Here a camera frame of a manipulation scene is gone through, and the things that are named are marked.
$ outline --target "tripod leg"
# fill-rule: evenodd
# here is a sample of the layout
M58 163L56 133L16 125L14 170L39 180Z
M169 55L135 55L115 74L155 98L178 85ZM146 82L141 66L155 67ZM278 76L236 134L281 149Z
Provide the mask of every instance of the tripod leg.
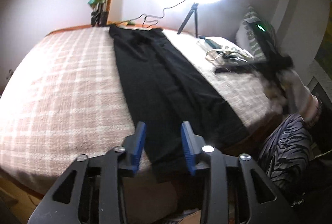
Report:
M184 20L183 23L181 24L181 26L180 26L180 28L179 28L177 34L180 34L180 33L182 32L183 28L184 28L185 25L187 24L189 18L191 17L191 15L193 14L194 11L195 11L194 9L190 9L190 10L189 10L189 13L187 14L185 20Z
M198 15L197 9L195 10L195 36L198 38Z

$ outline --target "black trousers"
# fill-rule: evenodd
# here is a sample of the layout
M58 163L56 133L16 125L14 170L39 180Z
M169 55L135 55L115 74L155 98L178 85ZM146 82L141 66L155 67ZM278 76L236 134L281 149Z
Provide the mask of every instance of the black trousers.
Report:
M123 93L155 171L185 169L180 125L219 149L248 136L233 109L162 33L110 26Z

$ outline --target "blue gripper pad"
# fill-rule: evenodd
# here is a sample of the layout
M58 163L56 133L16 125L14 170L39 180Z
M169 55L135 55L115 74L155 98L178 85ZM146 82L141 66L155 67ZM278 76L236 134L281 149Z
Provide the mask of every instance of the blue gripper pad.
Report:
M196 173L196 156L201 153L201 147L205 145L204 139L201 136L194 135L189 122L181 124L181 139L187 168L193 176Z
M136 173L139 169L139 162L141 160L146 137L146 124L144 122L138 122L134 136L134 148L131 152L130 160L133 166L133 172Z

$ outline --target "black tripod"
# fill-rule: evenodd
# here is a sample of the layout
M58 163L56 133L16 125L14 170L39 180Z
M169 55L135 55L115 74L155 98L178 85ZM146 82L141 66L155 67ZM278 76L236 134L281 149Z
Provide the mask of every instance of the black tripod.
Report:
M198 38L198 18L197 18L197 7L198 7L198 3L194 3L190 10L189 13L187 14L185 20L183 21L183 23L181 24L179 30L178 30L178 34L180 34L183 30L183 28L185 27L185 25L187 24L189 18L191 17L191 15L193 13L195 13L195 36L196 38Z

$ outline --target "bed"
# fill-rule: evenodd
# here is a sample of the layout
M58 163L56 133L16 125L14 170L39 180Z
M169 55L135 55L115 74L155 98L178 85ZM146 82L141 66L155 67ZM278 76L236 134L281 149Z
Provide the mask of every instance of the bed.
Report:
M250 132L248 140L263 139L278 125L280 107L264 95L258 78L214 74L195 37L163 33L230 104ZM57 31L27 54L0 99L0 168L45 194L78 155L102 155L133 131L108 28ZM250 143L226 153L243 152L244 144ZM149 167L144 154L140 170Z

